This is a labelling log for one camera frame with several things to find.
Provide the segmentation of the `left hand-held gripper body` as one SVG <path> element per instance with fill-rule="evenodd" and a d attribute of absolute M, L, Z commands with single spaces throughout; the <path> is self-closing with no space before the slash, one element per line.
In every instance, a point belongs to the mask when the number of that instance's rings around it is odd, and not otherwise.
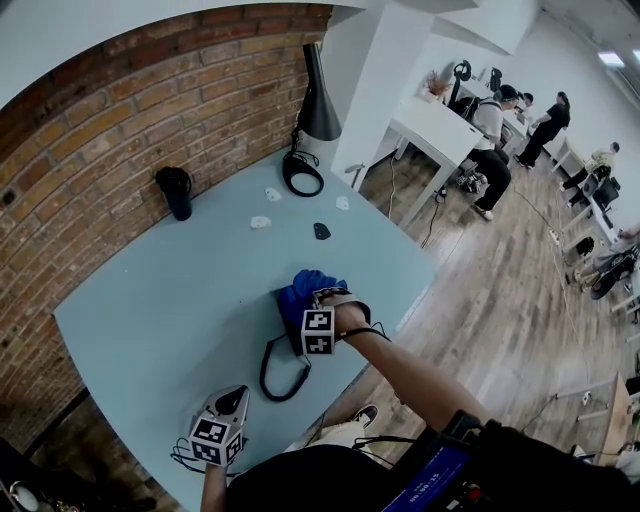
<path fill-rule="evenodd" d="M 189 444 L 194 457 L 208 465 L 230 466 L 243 450 L 250 390 L 246 385 L 212 393 L 194 417 Z"/>

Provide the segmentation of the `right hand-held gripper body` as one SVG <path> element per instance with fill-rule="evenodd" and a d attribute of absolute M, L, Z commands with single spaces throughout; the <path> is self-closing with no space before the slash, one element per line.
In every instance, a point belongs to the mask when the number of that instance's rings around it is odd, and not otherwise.
<path fill-rule="evenodd" d="M 355 300 L 346 288 L 314 291 L 311 306 L 304 310 L 301 327 L 302 352 L 306 356 L 333 355 L 335 351 L 335 308 Z"/>

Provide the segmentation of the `blue cloth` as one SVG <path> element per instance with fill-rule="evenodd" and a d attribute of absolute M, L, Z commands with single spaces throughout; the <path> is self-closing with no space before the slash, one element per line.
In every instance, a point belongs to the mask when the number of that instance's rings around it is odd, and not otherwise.
<path fill-rule="evenodd" d="M 345 280 L 328 276 L 320 270 L 299 271 L 291 285 L 278 292 L 278 308 L 283 319 L 298 329 L 302 328 L 305 310 L 314 304 L 314 293 L 326 288 L 348 288 Z"/>

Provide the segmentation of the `person's right forearm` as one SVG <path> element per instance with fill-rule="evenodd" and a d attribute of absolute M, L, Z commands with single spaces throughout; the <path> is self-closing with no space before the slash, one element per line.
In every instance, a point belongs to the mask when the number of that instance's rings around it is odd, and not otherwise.
<path fill-rule="evenodd" d="M 364 326 L 342 333 L 391 385 L 399 399 L 430 428 L 443 431 L 462 411 L 482 424 L 489 414 L 456 379 L 439 368 L 389 341 L 375 329 Z"/>

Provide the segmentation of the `person's right hand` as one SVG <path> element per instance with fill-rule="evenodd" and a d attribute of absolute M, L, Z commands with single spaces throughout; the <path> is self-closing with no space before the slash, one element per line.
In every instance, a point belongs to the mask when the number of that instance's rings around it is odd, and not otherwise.
<path fill-rule="evenodd" d="M 356 302 L 347 302 L 334 307 L 336 338 L 341 340 L 344 334 L 371 325 L 366 319 L 366 315 L 361 305 Z"/>

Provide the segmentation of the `person's beige trouser leg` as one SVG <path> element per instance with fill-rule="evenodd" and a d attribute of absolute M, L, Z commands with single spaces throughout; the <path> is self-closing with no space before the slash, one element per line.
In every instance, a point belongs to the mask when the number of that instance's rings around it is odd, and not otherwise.
<path fill-rule="evenodd" d="M 347 421 L 329 427 L 323 427 L 318 433 L 312 433 L 292 443 L 286 452 L 320 445 L 340 446 L 351 449 L 357 439 L 365 437 L 368 423 L 365 420 Z"/>

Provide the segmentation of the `person's black shirt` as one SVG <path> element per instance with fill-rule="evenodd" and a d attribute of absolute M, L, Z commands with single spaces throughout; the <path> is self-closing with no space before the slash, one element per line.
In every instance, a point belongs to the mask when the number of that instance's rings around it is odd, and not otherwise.
<path fill-rule="evenodd" d="M 236 477 L 227 512 L 381 512 L 391 500 L 391 472 L 342 446 L 318 445 L 277 455 Z"/>

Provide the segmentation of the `black chest-mounted screen device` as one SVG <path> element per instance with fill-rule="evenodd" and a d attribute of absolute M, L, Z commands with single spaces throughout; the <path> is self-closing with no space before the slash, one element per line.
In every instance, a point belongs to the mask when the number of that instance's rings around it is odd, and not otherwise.
<path fill-rule="evenodd" d="M 427 427 L 391 469 L 382 512 L 497 512 L 480 485 L 481 432 L 463 411 L 441 432 Z"/>

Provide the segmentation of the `black tumbler bottle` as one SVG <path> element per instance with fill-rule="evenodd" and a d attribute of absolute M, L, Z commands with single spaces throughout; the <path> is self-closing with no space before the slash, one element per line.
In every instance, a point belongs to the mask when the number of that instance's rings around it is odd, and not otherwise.
<path fill-rule="evenodd" d="M 191 217 L 191 188 L 189 174 L 181 168 L 164 167 L 155 173 L 155 182 L 167 200 L 169 209 L 177 221 Z"/>

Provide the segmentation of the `round white object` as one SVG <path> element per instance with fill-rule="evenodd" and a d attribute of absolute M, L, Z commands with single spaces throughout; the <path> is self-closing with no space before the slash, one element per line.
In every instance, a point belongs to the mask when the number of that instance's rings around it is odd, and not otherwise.
<path fill-rule="evenodd" d="M 39 501 L 23 482 L 14 482 L 10 486 L 10 495 L 26 512 L 38 512 Z"/>

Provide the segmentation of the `black desk lamp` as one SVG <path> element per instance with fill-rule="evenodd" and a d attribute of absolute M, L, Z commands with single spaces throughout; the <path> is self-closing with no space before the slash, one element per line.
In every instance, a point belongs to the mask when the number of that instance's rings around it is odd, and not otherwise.
<path fill-rule="evenodd" d="M 320 59 L 318 43 L 308 43 L 302 47 L 307 71 L 307 87 L 296 124 L 291 132 L 291 146 L 282 161 L 282 178 L 287 188 L 296 196 L 311 198 L 324 189 L 324 179 L 317 171 L 319 159 L 312 153 L 299 149 L 300 133 L 323 142 L 337 140 L 342 126 L 329 97 Z M 314 178 L 317 188 L 312 192 L 298 189 L 293 179 L 298 175 Z"/>

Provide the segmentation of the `large white office desk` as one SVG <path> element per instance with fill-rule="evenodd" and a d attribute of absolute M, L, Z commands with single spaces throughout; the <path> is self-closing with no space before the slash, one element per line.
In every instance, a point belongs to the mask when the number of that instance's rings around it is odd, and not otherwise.
<path fill-rule="evenodd" d="M 429 103 L 419 97 L 403 100 L 389 127 L 401 136 L 394 154 L 397 160 L 412 144 L 439 165 L 434 177 L 399 223 L 399 228 L 406 230 L 420 209 L 446 184 L 483 138 L 483 134 L 443 104 L 437 101 Z"/>

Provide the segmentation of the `dried potted plant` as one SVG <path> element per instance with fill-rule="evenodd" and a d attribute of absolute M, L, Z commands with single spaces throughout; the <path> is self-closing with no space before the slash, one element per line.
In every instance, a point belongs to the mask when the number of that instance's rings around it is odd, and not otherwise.
<path fill-rule="evenodd" d="M 435 70 L 430 71 L 424 82 L 423 97 L 427 102 L 442 103 L 451 88 L 450 79 L 438 74 Z"/>

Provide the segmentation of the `tall black office chair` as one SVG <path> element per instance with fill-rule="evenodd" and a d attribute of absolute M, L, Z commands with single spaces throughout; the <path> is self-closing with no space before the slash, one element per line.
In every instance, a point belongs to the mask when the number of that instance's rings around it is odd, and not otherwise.
<path fill-rule="evenodd" d="M 467 60 L 463 60 L 453 68 L 454 83 L 451 90 L 448 107 L 452 108 L 457 100 L 460 86 L 463 82 L 467 82 L 471 78 L 471 64 Z"/>

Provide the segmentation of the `light wooden desk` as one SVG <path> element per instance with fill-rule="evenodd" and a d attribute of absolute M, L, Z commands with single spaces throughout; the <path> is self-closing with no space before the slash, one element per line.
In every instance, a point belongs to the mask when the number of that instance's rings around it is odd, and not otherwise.
<path fill-rule="evenodd" d="M 594 461 L 598 466 L 613 466 L 627 440 L 632 424 L 633 407 L 640 400 L 640 392 L 630 395 L 622 374 L 614 379 L 613 398 L 607 409 L 607 428 L 602 447 Z"/>

